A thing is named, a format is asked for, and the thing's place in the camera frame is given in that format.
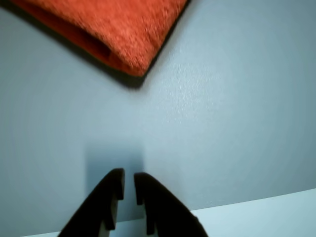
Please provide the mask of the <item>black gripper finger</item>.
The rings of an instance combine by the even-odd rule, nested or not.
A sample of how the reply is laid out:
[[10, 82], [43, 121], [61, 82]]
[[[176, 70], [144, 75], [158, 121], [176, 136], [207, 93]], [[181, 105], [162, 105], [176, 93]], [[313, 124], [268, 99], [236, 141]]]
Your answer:
[[108, 237], [117, 222], [118, 201], [124, 198], [123, 168], [106, 174], [70, 218], [60, 237]]
[[157, 237], [206, 237], [198, 218], [148, 173], [134, 174], [137, 205], [145, 210], [146, 234]]

